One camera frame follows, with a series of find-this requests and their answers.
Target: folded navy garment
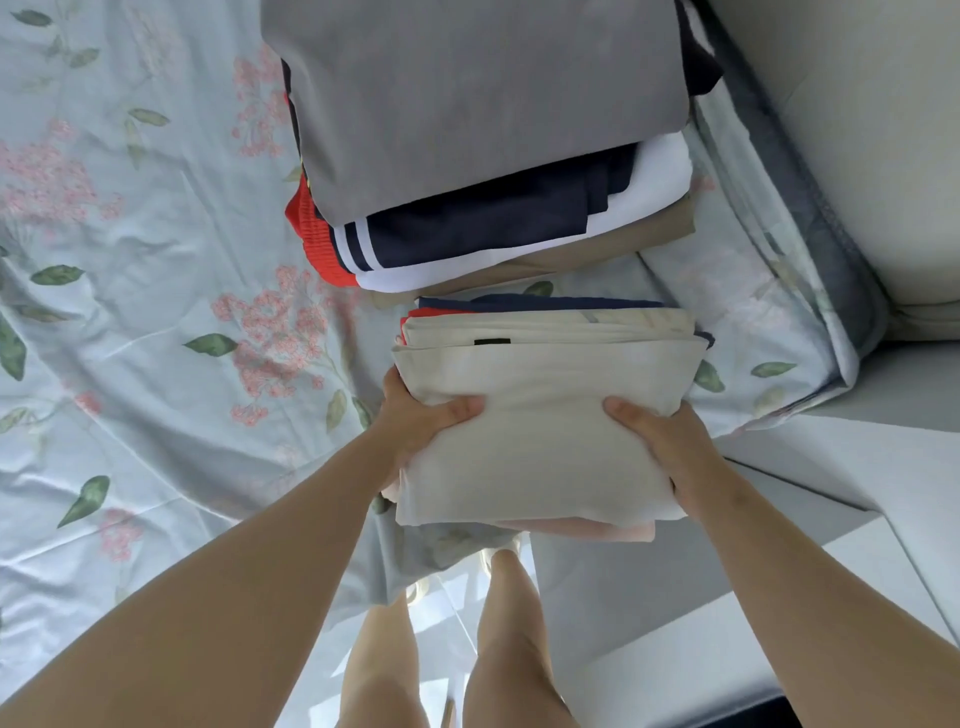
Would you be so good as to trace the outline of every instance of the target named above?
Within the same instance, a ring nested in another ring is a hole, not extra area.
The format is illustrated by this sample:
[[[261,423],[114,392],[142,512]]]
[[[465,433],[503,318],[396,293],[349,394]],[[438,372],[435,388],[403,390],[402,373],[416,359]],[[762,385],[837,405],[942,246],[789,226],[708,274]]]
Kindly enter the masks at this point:
[[[472,301],[432,299],[421,296],[418,308],[441,308],[449,311],[472,311],[474,313],[504,313],[507,311],[563,311],[568,309],[590,310],[592,308],[663,308],[659,301],[627,301],[604,298],[551,298],[527,293],[489,293]],[[716,343],[713,334],[697,328],[694,333],[707,340],[709,347]]]
[[[608,197],[630,184],[635,157],[636,144],[627,144],[376,212],[346,225],[349,249],[370,271],[368,239],[375,263],[399,268],[582,235],[587,216],[605,212]]]

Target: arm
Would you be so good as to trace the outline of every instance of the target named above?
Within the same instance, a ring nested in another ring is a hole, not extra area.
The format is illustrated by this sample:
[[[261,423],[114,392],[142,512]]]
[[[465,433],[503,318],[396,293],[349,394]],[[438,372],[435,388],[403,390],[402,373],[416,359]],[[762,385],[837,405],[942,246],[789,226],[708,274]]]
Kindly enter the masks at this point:
[[[287,496],[133,594],[0,707],[0,726],[273,726],[367,509],[462,398],[427,407],[396,373],[373,426]]]
[[[957,725],[960,651],[823,551],[737,474],[689,404],[607,412],[646,440],[699,521],[807,728]]]

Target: hand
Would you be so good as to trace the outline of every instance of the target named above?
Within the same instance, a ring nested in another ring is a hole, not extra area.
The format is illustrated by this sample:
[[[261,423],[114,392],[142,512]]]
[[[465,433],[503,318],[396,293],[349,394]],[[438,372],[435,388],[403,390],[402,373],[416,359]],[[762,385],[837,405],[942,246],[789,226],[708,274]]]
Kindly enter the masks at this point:
[[[607,397],[603,407],[613,419],[646,441],[673,481],[677,501],[690,518],[699,521],[700,491],[728,472],[730,466],[693,407],[685,401],[671,417],[660,417],[619,397]]]
[[[397,468],[406,465],[442,429],[476,417],[484,407],[483,397],[458,397],[435,406],[418,402],[396,367],[383,377],[383,391],[386,399],[367,434],[391,450]]]

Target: floral bedsheet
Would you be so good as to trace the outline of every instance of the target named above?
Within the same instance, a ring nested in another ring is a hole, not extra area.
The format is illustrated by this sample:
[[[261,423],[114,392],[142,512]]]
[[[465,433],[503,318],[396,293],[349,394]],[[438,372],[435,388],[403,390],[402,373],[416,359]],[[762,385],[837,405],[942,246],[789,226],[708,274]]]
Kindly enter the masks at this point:
[[[306,263],[283,216],[299,162],[258,14],[256,0],[4,2],[0,700],[379,404],[404,308]],[[686,132],[695,235],[538,288],[693,311],[717,344],[690,398],[716,435],[856,376],[762,167],[731,162],[749,141],[725,103]],[[371,512],[327,627],[510,536],[391,516]]]

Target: person's right hand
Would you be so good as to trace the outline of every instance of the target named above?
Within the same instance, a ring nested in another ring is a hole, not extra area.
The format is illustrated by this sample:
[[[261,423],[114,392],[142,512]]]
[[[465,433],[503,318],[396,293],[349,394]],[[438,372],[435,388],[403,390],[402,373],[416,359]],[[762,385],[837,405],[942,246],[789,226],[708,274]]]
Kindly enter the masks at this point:
[[[698,495],[730,466],[714,446],[704,423],[686,401],[672,417],[660,417],[620,397],[607,397],[604,410],[639,435],[673,481],[677,501],[700,520]]]

